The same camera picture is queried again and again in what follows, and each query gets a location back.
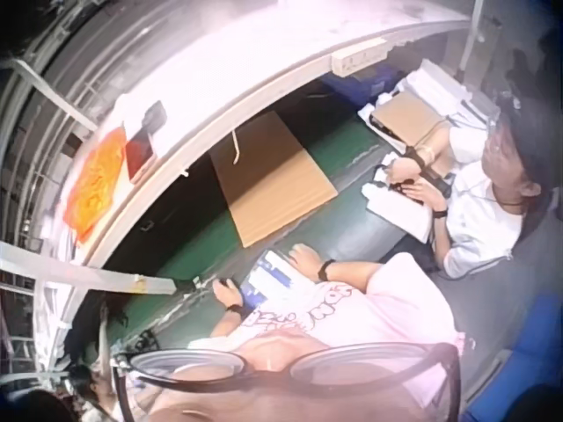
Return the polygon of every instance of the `black eyeglass frame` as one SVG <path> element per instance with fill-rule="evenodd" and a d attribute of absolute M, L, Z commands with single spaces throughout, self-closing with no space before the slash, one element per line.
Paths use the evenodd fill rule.
<path fill-rule="evenodd" d="M 345 356 L 346 353 L 348 353 L 347 356 L 349 356 L 351 352 L 369 352 L 369 349 L 371 347 L 378 347 L 379 349 L 381 349 L 381 346 L 414 346 L 419 347 L 426 353 L 426 355 L 411 367 L 372 382 L 362 382 L 349 385 L 319 385 L 297 380 L 291 374 L 291 369 L 297 363 L 303 362 L 304 360 L 311 360 L 315 357 L 318 357 L 319 359 L 324 358 L 325 360 L 330 359 L 331 357 L 333 359 L 337 359 L 339 356 Z M 214 351 L 204 350 L 190 351 L 189 349 L 179 349 L 178 351 L 216 353 Z M 293 391 L 302 391 L 303 393 L 313 395 L 315 397 L 342 397 L 345 395 L 353 396 L 358 394 L 366 394 L 366 392 L 373 392 L 377 391 L 378 389 L 385 389 L 395 385 L 400 385 L 403 382 L 422 374 L 435 365 L 440 364 L 446 372 L 446 380 L 444 382 L 448 382 L 450 384 L 450 408 L 448 417 L 446 419 L 447 422 L 457 421 L 459 414 L 459 405 L 461 400 L 461 374 L 458 352 L 457 349 L 451 344 L 440 343 L 437 345 L 414 345 L 404 343 L 369 343 L 364 345 L 334 347 L 332 349 L 309 353 L 301 356 L 300 358 L 287 365 L 286 368 L 281 372 L 254 371 L 244 358 L 234 353 L 219 353 L 223 356 L 230 354 L 238 358 L 243 363 L 242 369 L 232 376 L 218 380 L 173 380 L 170 378 L 147 374 L 146 372 L 143 372 L 130 363 L 131 359 L 133 359 L 134 357 L 146 353 L 123 353 L 116 356 L 115 360 L 117 364 L 113 367 L 113 378 L 115 381 L 115 388 L 120 403 L 121 412 L 123 414 L 125 422 L 135 422 L 133 414 L 131 413 L 129 407 L 124 374 L 125 372 L 130 371 L 135 371 L 137 373 L 136 378 L 140 381 L 147 382 L 151 385 L 155 385 L 164 389 L 173 389 L 186 393 L 221 393 L 233 390 L 251 389 L 258 386 L 268 386 L 284 389 L 291 388 Z"/>

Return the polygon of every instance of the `pink shirt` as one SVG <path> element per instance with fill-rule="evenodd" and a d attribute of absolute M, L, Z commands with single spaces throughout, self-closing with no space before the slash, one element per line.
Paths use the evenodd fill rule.
<path fill-rule="evenodd" d="M 440 290 L 410 254 L 400 253 L 371 277 L 366 294 L 345 283 L 319 283 L 308 295 L 264 302 L 228 337 L 196 340 L 190 348 L 234 350 L 264 331 L 296 326 L 332 347 L 384 342 L 459 346 L 463 337 Z M 392 362 L 388 368 L 394 369 Z M 434 367 L 406 386 L 426 406 L 443 378 L 443 370 Z"/>

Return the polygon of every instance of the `black wristband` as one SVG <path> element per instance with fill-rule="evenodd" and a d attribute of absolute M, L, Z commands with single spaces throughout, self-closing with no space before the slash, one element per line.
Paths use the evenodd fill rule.
<path fill-rule="evenodd" d="M 422 157 L 419 156 L 418 152 L 416 152 L 416 149 L 414 149 L 414 147 L 406 147 L 406 153 L 404 157 L 410 158 L 415 163 L 417 163 L 421 171 L 423 171 L 426 168 L 426 163 L 424 162 Z"/>
<path fill-rule="evenodd" d="M 443 211 L 432 211 L 432 218 L 444 218 L 448 216 L 448 209 L 444 209 Z"/>
<path fill-rule="evenodd" d="M 328 281 L 328 276 L 326 275 L 326 268 L 332 264 L 333 262 L 336 262 L 336 259 L 329 259 L 328 261 L 326 261 L 321 267 L 320 270 L 318 270 L 318 279 L 321 281 Z"/>
<path fill-rule="evenodd" d="M 247 314 L 246 308 L 240 305 L 230 305 L 226 310 L 239 314 L 241 318 L 244 318 Z"/>

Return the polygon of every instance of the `green floor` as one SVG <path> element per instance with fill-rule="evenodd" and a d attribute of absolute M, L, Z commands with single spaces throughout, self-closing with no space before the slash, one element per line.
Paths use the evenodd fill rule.
<path fill-rule="evenodd" d="M 315 89 L 310 87 L 309 90 L 298 92 L 276 103 L 272 108 L 278 112 L 318 166 L 336 185 L 340 192 L 339 196 L 306 218 L 296 229 L 284 236 L 275 235 L 272 239 L 251 248 L 251 251 L 242 247 L 235 225 L 227 211 L 216 218 L 202 234 L 187 241 L 170 257 L 158 275 L 181 279 L 192 279 L 198 275 L 205 277 L 211 269 L 215 270 L 217 265 L 232 260 L 233 257 L 244 256 L 250 259 L 249 262 L 252 264 L 254 256 L 260 254 L 264 247 L 275 247 L 283 251 L 295 242 L 306 242 L 325 254 L 338 255 L 339 251 L 335 248 L 342 249 L 341 237 L 350 230 L 350 224 L 343 222 L 365 221 L 366 218 L 371 218 L 375 219 L 373 223 L 381 223 L 380 219 L 366 213 L 365 199 L 360 193 L 361 185 L 369 175 L 366 173 L 365 177 L 355 181 L 351 186 L 346 188 L 344 186 L 347 184 L 345 179 L 358 172 L 355 171 L 358 157 L 369 150 L 371 154 L 375 151 L 376 156 L 380 157 L 388 151 L 388 147 L 380 144 L 375 134 L 369 131 L 355 115 L 355 110 L 341 98 L 330 94 L 321 98 L 309 97 L 311 90 Z M 368 163 L 369 166 L 375 164 L 375 162 Z M 338 240 L 331 244 L 331 238 Z M 343 255 L 348 254 L 347 251 L 340 252 Z M 362 255 L 362 247 L 356 248 L 356 252 Z M 247 271 L 247 266 L 243 268 L 244 270 L 235 268 L 232 271 L 235 273 Z M 115 341 L 139 332 L 175 300 L 177 301 L 177 298 L 163 295 L 136 297 L 125 309 L 129 319 L 128 328 L 112 324 L 109 332 L 110 340 Z M 205 300 L 197 309 L 190 310 L 189 315 L 182 317 L 159 334 L 161 346 L 183 346 L 189 339 L 205 335 L 213 328 L 221 312 L 221 307 L 213 300 Z"/>

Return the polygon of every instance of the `brown cardboard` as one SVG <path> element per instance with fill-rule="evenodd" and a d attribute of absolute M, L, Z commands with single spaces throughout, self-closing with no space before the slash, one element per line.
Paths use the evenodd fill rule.
<path fill-rule="evenodd" d="M 437 128 L 451 126 L 432 107 L 408 91 L 401 92 L 382 104 L 372 115 L 402 142 L 412 147 L 424 144 Z M 450 153 L 445 150 L 430 167 L 444 177 L 452 166 Z"/>
<path fill-rule="evenodd" d="M 244 247 L 281 229 L 338 193 L 275 112 L 237 129 L 211 159 Z"/>

